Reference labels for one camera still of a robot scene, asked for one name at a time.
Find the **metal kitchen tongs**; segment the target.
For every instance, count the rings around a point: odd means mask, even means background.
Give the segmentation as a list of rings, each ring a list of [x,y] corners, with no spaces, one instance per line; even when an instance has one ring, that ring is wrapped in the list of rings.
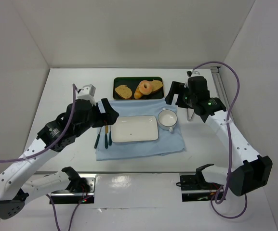
[[[193,116],[194,116],[194,110],[192,108],[187,108],[186,110],[187,121],[191,121],[193,119]]]

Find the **orange glazed donut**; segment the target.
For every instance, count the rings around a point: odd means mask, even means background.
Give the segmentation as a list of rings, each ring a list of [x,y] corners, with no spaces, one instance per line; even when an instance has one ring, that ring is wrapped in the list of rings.
[[[139,90],[143,95],[149,95],[152,92],[152,85],[147,80],[143,80],[139,84]]]

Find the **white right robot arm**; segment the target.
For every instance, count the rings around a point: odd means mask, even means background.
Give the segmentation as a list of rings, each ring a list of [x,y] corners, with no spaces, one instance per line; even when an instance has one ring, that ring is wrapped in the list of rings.
[[[242,196],[268,182],[272,160],[268,156],[261,156],[243,137],[219,98],[210,97],[207,80],[203,76],[190,77],[187,83],[172,82],[166,104],[171,104],[177,95],[176,105],[180,108],[190,108],[207,124],[220,139],[229,152],[231,173],[228,170],[207,164],[200,168],[201,175],[206,182],[227,184],[236,196]]]

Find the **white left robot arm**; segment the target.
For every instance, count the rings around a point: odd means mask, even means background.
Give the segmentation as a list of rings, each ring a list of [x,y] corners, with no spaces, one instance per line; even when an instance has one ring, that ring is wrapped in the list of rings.
[[[0,219],[15,216],[27,203],[48,193],[89,188],[87,181],[72,167],[64,167],[38,180],[30,177],[89,128],[101,128],[116,122],[118,112],[106,98],[101,103],[104,113],[89,100],[77,99],[69,104],[66,112],[38,132],[30,147],[20,156],[20,161],[12,163],[0,174]]]

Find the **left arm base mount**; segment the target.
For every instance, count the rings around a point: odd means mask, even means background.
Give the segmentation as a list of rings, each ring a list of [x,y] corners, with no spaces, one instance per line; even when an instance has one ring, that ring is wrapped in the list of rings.
[[[57,205],[74,205],[79,201],[82,204],[94,203],[94,191],[96,183],[95,174],[80,174],[81,178],[84,178],[86,184],[80,185],[74,190],[58,190],[50,194],[54,204]]]

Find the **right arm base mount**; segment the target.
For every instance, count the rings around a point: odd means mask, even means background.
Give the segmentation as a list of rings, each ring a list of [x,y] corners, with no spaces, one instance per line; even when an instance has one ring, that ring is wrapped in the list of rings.
[[[180,175],[175,185],[181,189],[182,202],[210,201],[220,188],[216,183],[199,182],[195,175]]]

